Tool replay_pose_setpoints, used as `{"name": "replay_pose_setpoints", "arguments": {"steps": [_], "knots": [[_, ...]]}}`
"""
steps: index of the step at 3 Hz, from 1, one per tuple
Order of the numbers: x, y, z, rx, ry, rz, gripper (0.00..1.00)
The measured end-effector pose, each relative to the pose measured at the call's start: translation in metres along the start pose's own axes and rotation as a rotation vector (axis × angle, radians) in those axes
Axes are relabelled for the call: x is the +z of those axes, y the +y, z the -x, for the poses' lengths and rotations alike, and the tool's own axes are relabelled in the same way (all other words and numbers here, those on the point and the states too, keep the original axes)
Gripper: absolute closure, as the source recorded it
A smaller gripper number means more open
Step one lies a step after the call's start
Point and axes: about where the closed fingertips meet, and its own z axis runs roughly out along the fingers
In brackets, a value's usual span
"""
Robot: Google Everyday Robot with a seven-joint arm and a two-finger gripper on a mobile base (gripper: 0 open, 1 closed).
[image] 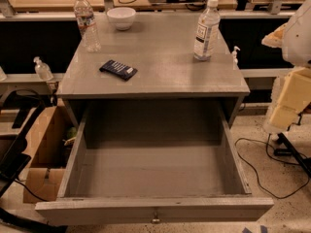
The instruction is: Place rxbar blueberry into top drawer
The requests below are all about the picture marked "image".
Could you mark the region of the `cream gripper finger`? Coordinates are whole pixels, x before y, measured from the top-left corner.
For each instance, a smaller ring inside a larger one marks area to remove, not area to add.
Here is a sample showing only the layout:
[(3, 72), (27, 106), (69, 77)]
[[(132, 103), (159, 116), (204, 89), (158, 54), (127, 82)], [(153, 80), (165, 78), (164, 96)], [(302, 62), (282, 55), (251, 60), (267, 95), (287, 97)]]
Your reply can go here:
[(295, 67), (284, 78), (281, 93), (268, 117), (268, 124), (274, 130), (287, 130), (310, 104), (311, 69)]
[(273, 32), (266, 35), (262, 40), (261, 43), (264, 46), (270, 48), (280, 48), (282, 47), (284, 32), (286, 29), (287, 24), (284, 23), (278, 28), (276, 28)]

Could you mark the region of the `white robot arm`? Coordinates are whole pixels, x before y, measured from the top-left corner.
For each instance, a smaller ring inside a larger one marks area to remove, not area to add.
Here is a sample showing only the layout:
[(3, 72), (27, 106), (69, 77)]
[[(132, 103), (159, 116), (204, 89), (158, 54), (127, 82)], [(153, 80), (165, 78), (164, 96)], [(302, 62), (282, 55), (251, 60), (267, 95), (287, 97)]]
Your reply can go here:
[(283, 59), (294, 66), (275, 80), (263, 125), (268, 133), (280, 133), (311, 104), (311, 0), (305, 0), (288, 22), (266, 35), (261, 43), (281, 48)]

